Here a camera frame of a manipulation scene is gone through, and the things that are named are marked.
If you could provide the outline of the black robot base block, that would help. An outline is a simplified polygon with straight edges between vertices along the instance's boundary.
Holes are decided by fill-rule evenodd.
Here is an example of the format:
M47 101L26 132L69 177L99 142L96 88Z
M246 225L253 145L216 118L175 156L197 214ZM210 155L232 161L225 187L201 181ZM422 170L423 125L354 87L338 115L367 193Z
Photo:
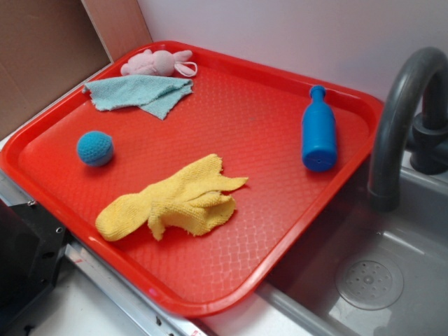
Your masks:
M40 204L1 203L1 334L56 286L69 232Z

